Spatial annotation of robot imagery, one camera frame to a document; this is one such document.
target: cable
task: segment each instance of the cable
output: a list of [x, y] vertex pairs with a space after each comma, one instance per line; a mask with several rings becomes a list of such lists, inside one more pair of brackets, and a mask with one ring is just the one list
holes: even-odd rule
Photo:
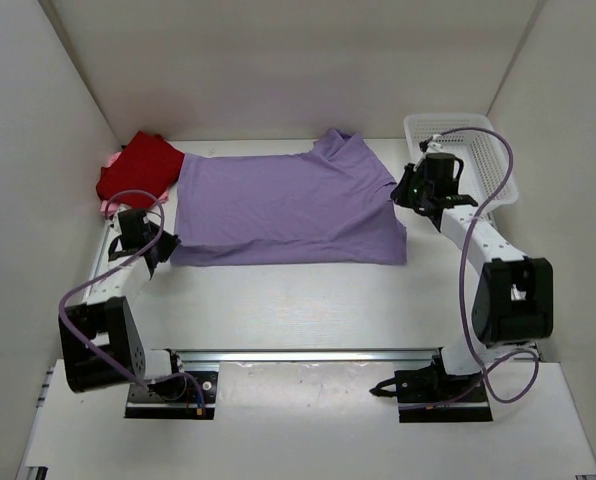
[[[483, 133], [486, 133], [488, 135], [491, 135], [491, 136], [497, 138], [503, 144], [505, 149], [507, 150], [507, 156], [508, 156], [508, 160], [509, 160], [509, 164], [507, 166], [507, 171], [505, 172], [505, 176], [503, 177], [502, 181], [500, 182], [500, 185], [498, 185], [498, 187], [491, 193], [491, 195], [489, 195], [487, 197], [487, 199], [484, 202], [482, 202], [482, 204], [476, 209], [476, 213], [474, 213], [474, 216], [471, 219], [471, 222], [469, 223], [469, 227], [467, 228], [467, 233], [465, 234], [465, 242], [462, 246], [462, 253], [460, 255], [460, 270], [458, 273], [458, 301], [460, 304], [460, 319], [462, 321], [462, 330], [465, 335], [465, 341], [467, 342], [467, 348], [469, 349], [469, 353], [473, 357], [474, 361], [476, 363], [478, 363], [478, 365], [480, 365], [480, 368], [482, 371], [481, 379], [482, 379], [482, 381], [484, 381], [485, 387], [487, 388], [487, 390], [489, 391], [491, 396], [496, 401], [498, 401], [500, 403], [513, 403], [513, 402], [520, 400], [522, 397], [524, 397], [527, 394], [527, 392], [529, 392], [529, 390], [531, 390], [531, 387], [533, 387], [534, 383], [536, 382], [536, 379], [538, 378], [538, 370], [540, 368], [540, 357], [538, 357], [538, 355], [536, 355], [536, 353], [533, 352], [532, 350], [520, 348], [520, 349], [514, 350], [513, 352], [510, 352], [507, 355], [504, 355], [503, 357], [499, 358], [489, 368], [486, 367], [485, 362], [483, 362], [483, 360], [478, 356], [478, 353], [476, 352], [476, 349], [474, 348], [474, 345], [473, 345], [473, 342], [471, 339], [471, 335], [469, 334], [469, 321], [467, 319], [467, 307], [466, 307], [466, 302], [465, 302], [465, 270], [467, 268], [467, 257], [468, 257], [467, 254], [469, 251], [469, 244], [471, 242], [471, 238], [473, 236], [474, 229], [476, 228], [476, 225], [478, 224], [478, 221], [482, 216], [482, 212], [498, 196], [498, 194], [500, 194], [500, 192], [502, 192], [502, 190], [505, 188], [505, 185], [509, 181], [509, 178], [511, 178], [511, 172], [514, 167], [514, 153], [511, 149], [511, 145], [509, 144], [509, 142], [507, 140], [505, 140], [505, 138], [502, 135], [500, 135], [497, 132], [494, 132], [493, 130], [489, 130], [488, 128], [458, 127], [458, 128], [452, 128], [450, 130], [446, 130], [446, 131], [440, 133], [439, 136], [445, 136], [445, 135], [450, 135], [452, 133], [464, 132], [464, 131], [483, 132]], [[436, 136], [432, 136], [429, 140], [426, 140], [423, 143], [428, 144], [430, 141], [432, 141], [434, 139], [434, 137], [436, 137]], [[511, 357], [514, 357], [521, 353], [529, 354], [534, 359], [533, 375], [532, 375], [531, 379], [529, 380], [529, 383], [525, 386], [525, 388], [523, 388], [521, 390], [521, 392], [518, 395], [516, 395], [512, 398], [501, 398], [500, 396], [498, 396], [498, 394], [494, 391], [493, 387], [491, 386], [491, 383], [489, 381], [489, 373], [491, 373], [492, 370], [494, 370], [496, 367], [498, 367], [500, 364], [504, 363]], [[450, 403], [453, 403], [453, 402], [459, 400], [460, 398], [464, 397], [469, 392], [471, 392], [471, 390], [476, 388], [476, 385], [478, 383], [479, 382], [475, 382], [474, 385], [471, 386], [465, 393], [462, 393], [459, 396], [454, 397], [453, 399], [450, 399], [446, 402], [439, 402], [439, 403], [441, 403], [443, 405], [449, 405]]]
[[[74, 287], [71, 290], [69, 290], [67, 293], [65, 293], [62, 296], [62, 298], [60, 299], [60, 301], [58, 302], [58, 316], [60, 318], [60, 321], [63, 323], [63, 325], [67, 328], [67, 330], [69, 330], [74, 337], [76, 337], [79, 341], [81, 341], [97, 357], [99, 357], [101, 360], [106, 362], [110, 367], [112, 367], [114, 370], [116, 370], [118, 373], [120, 373], [130, 383], [135, 383], [145, 389], [148, 389], [149, 387], [144, 381], [142, 381], [140, 378], [138, 378], [136, 375], [134, 375], [132, 372], [130, 372], [128, 369], [126, 369], [123, 365], [121, 365], [111, 355], [109, 355], [104, 350], [102, 350], [101, 348], [96, 346], [80, 330], [78, 330], [78, 328], [76, 328], [76, 326], [73, 323], [71, 323], [71, 320], [69, 320], [69, 317], [67, 316], [67, 312], [65, 310], [66, 306], [67, 306], [67, 301], [71, 297], [73, 297], [76, 293], [84, 290], [85, 288], [89, 287], [90, 285], [94, 285], [95, 283], [98, 283], [102, 280], [109, 278], [114, 273], [118, 272], [120, 269], [130, 265], [136, 259], [140, 258], [144, 253], [149, 251], [149, 249], [151, 249], [154, 245], [156, 245], [156, 243], [158, 243], [158, 240], [160, 240], [160, 237], [162, 236], [162, 232], [164, 231], [164, 228], [165, 228], [165, 210], [162, 208], [162, 204], [160, 203], [160, 201], [149, 192], [145, 192], [144, 190], [132, 189], [132, 190], [125, 190], [125, 191], [122, 191], [122, 192], [119, 192], [119, 193], [113, 195], [109, 199], [109, 201], [107, 202], [107, 206], [105, 207], [105, 218], [107, 218], [107, 216], [108, 216], [109, 205], [115, 199], [118, 199], [120, 197], [123, 197], [128, 194], [132, 194], [132, 193], [145, 195], [154, 201], [154, 205], [156, 205], [158, 207], [158, 210], [160, 211], [160, 225], [158, 226], [158, 232], [156, 233], [154, 238], [152, 238], [151, 241], [149, 241], [149, 243], [147, 243], [147, 245], [145, 245], [140, 250], [138, 250], [136, 253], [134, 253], [133, 255], [128, 257], [121, 264], [106, 271], [105, 273], [98, 275], [97, 277], [92, 278], [91, 280], [87, 280], [85, 283], [78, 285], [77, 287]], [[158, 379], [152, 381], [151, 383], [152, 384], [160, 383], [160, 382], [164, 382], [164, 381], [170, 380], [172, 378], [177, 378], [177, 377], [185, 377], [186, 379], [191, 381], [191, 383], [194, 385], [194, 387], [196, 388], [196, 391], [197, 391], [198, 408], [204, 409], [205, 408], [205, 400], [202, 395], [202, 388], [200, 387], [200, 384], [198, 383], [196, 378], [187, 372], [177, 372], [177, 373], [168, 375], [166, 377], [158, 378]]]

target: pink cloth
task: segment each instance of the pink cloth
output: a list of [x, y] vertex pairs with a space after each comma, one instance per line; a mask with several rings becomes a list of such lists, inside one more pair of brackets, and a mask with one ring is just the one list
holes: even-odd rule
[[[114, 164], [114, 162], [118, 160], [118, 157], [121, 153], [122, 152], [114, 153], [111, 157], [109, 157], [109, 160], [107, 160], [107, 165], [105, 165], [105, 167], [111, 167]], [[162, 192], [158, 200], [160, 201], [160, 203], [165, 203], [167, 200], [169, 200], [169, 190], [165, 190], [164, 192]], [[100, 204], [100, 213], [102, 213], [103, 215], [105, 214], [105, 209], [107, 208], [108, 203], [109, 202], [107, 200], [103, 200]], [[120, 207], [120, 204], [111, 203], [109, 205], [109, 210], [107, 211], [107, 213], [109, 215], [113, 215], [118, 210], [118, 207]]]

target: purple cloth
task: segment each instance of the purple cloth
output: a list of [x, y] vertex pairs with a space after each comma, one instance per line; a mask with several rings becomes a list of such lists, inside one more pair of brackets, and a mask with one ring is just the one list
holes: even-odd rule
[[186, 154], [174, 265], [405, 263], [395, 185], [358, 134], [329, 130], [297, 155]]

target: white wall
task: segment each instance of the white wall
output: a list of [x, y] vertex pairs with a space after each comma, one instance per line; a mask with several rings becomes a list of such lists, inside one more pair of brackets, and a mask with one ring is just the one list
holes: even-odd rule
[[486, 113], [536, 0], [53, 3], [127, 142], [400, 137], [410, 113]]
[[490, 116], [521, 190], [497, 218], [553, 263], [550, 346], [596, 454], [596, 1], [547, 2]]
[[94, 185], [116, 145], [36, 0], [0, 0], [0, 479], [59, 351], [58, 299], [93, 258]]

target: folded red cloth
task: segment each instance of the folded red cloth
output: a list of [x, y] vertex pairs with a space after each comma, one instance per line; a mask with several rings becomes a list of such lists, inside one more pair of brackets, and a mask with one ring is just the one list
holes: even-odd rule
[[[100, 169], [96, 192], [109, 200], [123, 190], [138, 189], [159, 197], [178, 179], [185, 154], [169, 145], [160, 135], [152, 137], [138, 132], [110, 167]], [[149, 208], [153, 201], [140, 194], [119, 199], [134, 208]]]

